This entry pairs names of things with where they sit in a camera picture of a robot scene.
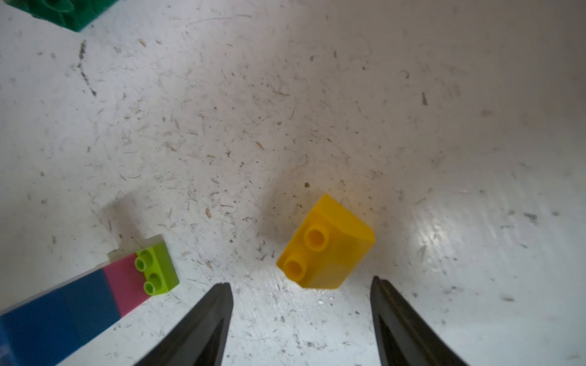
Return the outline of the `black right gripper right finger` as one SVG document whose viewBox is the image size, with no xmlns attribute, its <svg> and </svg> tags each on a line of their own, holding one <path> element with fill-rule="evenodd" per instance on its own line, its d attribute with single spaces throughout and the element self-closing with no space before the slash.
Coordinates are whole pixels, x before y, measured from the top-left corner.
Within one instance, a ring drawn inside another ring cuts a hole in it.
<svg viewBox="0 0 586 366">
<path fill-rule="evenodd" d="M 370 302 L 382 365 L 466 365 L 389 281 L 373 278 Z"/>
</svg>

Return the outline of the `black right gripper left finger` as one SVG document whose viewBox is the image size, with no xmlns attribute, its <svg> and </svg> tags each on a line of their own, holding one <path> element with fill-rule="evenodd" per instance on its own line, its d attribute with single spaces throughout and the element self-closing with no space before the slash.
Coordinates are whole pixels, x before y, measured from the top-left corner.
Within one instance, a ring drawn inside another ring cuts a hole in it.
<svg viewBox="0 0 586 366">
<path fill-rule="evenodd" d="M 137 364 L 220 365 L 233 311 L 228 283 L 214 285 Z"/>
</svg>

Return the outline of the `pink lego brick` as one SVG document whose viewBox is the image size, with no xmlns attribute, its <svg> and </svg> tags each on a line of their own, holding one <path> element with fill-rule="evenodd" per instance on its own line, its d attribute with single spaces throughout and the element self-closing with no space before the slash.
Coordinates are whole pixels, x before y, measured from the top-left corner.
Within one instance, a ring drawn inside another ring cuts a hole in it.
<svg viewBox="0 0 586 366">
<path fill-rule="evenodd" d="M 133 253 L 103 268 L 121 317 L 150 299 L 143 289 L 145 277 L 135 267 L 136 258 L 137 255 Z"/>
</svg>

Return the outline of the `yellow lego brick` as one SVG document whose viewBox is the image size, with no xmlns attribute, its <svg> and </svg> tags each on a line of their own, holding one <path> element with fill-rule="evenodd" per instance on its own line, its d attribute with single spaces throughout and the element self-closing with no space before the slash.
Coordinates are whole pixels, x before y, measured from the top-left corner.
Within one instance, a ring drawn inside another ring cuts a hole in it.
<svg viewBox="0 0 586 366">
<path fill-rule="evenodd" d="M 324 194 L 290 240 L 277 266 L 302 288 L 337 289 L 374 244 L 374 230 Z"/>
</svg>

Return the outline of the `blue lego brick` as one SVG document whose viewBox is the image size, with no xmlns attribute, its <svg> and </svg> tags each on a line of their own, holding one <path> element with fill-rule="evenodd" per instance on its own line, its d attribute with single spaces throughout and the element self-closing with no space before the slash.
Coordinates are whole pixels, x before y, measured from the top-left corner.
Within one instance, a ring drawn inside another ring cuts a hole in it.
<svg viewBox="0 0 586 366">
<path fill-rule="evenodd" d="M 59 291 L 1 315 L 1 335 L 6 365 L 56 365 L 81 346 Z"/>
<path fill-rule="evenodd" d="M 60 292 L 82 346 L 121 318 L 102 269 L 68 283 Z"/>
</svg>

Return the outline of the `dark green long lego brick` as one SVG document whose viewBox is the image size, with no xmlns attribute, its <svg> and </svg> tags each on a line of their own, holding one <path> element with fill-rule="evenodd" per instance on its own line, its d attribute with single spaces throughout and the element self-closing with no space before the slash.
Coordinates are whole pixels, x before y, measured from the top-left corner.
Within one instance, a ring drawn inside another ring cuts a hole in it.
<svg viewBox="0 0 586 366">
<path fill-rule="evenodd" d="M 70 31 L 80 32 L 117 0 L 5 0 L 5 4 Z"/>
</svg>

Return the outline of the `lime green long lego brick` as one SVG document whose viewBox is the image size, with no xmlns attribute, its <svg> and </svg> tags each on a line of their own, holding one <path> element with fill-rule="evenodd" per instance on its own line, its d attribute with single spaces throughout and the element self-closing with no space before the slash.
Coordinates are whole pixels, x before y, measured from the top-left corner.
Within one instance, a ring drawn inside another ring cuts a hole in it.
<svg viewBox="0 0 586 366">
<path fill-rule="evenodd" d="M 179 276 L 162 236 L 146 239 L 133 252 L 118 253 L 110 263 L 133 253 L 137 255 L 135 267 L 145 277 L 143 289 L 149 296 L 167 294 L 179 284 Z"/>
</svg>

